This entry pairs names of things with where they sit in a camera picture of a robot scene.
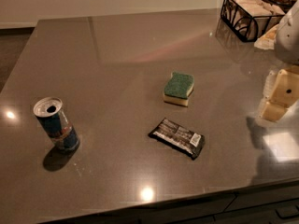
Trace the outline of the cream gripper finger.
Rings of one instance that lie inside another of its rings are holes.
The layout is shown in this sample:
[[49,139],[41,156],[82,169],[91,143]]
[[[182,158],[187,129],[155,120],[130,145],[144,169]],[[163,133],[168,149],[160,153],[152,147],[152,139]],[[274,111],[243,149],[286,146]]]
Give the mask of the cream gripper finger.
[[260,118],[277,122],[299,100],[299,66],[271,71],[263,88]]

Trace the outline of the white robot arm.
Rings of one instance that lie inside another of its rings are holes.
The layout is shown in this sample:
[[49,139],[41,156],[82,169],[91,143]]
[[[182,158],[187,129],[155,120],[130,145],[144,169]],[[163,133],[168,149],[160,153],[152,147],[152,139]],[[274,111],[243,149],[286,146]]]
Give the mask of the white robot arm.
[[271,71],[264,84],[259,117],[270,122],[279,121],[299,99],[299,1],[279,22],[274,51],[288,67]]

